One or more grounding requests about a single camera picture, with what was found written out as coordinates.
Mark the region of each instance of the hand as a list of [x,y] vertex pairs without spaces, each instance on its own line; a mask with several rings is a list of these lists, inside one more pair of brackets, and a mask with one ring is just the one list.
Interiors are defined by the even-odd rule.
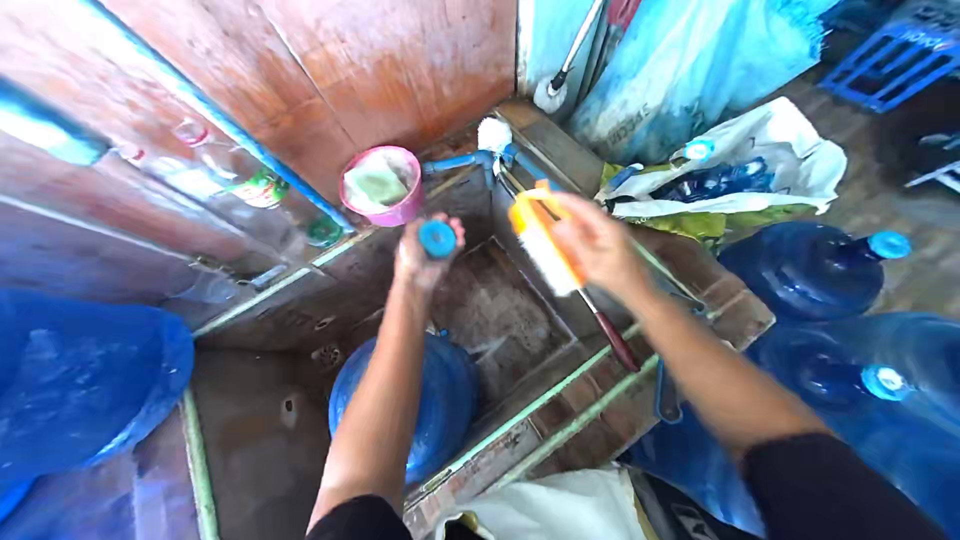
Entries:
[[627,227],[592,202],[554,193],[571,215],[554,229],[559,248],[581,268],[589,282],[626,301],[632,292],[650,290],[645,263]]
[[426,220],[419,218],[411,221],[404,228],[400,244],[396,246],[396,259],[394,261],[394,281],[411,284],[425,292],[433,291],[437,283],[446,275],[450,263],[457,257],[457,254],[463,251],[465,245],[464,225],[460,218],[451,218],[440,212],[430,216],[430,219],[445,221],[457,234],[457,247],[450,254],[450,257],[443,260],[431,260],[423,251],[417,233]]

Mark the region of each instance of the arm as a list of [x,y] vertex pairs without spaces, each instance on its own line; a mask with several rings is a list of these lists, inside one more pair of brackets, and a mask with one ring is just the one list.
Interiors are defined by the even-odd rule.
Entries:
[[[433,219],[447,217],[437,214]],[[464,246],[463,226],[457,218],[447,222],[457,234],[459,251]],[[417,239],[422,223],[420,219],[409,224],[397,247],[394,282],[376,347],[330,443],[308,531],[338,504],[361,495],[378,495],[394,509],[401,508],[420,405],[429,303],[455,257],[427,259]]]
[[630,310],[697,415],[734,457],[765,441],[829,433],[796,396],[657,289],[623,224],[588,201],[556,196],[575,216],[558,225],[564,251]]

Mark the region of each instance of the blue plastic crate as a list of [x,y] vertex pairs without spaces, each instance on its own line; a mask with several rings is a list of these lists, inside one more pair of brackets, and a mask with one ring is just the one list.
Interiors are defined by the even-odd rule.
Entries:
[[914,0],[894,12],[820,86],[887,112],[958,67],[960,0]]

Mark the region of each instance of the red handle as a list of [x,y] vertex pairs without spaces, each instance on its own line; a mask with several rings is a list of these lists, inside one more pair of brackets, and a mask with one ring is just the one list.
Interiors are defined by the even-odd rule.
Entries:
[[630,346],[627,345],[627,342],[623,340],[623,336],[620,335],[620,332],[616,331],[616,328],[613,327],[613,323],[610,322],[610,319],[607,318],[607,315],[603,313],[594,313],[597,317],[597,322],[600,323],[600,328],[603,329],[603,333],[607,335],[607,339],[610,340],[610,345],[613,347],[613,353],[623,364],[623,367],[627,368],[630,371],[639,371],[639,366],[636,365],[636,359],[634,358],[634,352],[630,349]]

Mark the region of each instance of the water jug cap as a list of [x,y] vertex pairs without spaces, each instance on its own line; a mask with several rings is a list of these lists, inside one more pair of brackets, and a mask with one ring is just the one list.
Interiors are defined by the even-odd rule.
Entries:
[[688,160],[709,160],[713,155],[713,141],[708,139],[697,139],[687,142],[684,147],[684,157]]
[[867,238],[870,250],[883,258],[904,258],[910,255],[910,240],[900,233],[883,231]]
[[899,371],[884,365],[869,365],[860,372],[867,390],[880,398],[891,402],[899,402],[913,392],[913,387]]
[[421,225],[418,237],[430,258],[447,258],[457,248],[457,234],[449,225],[437,219]]

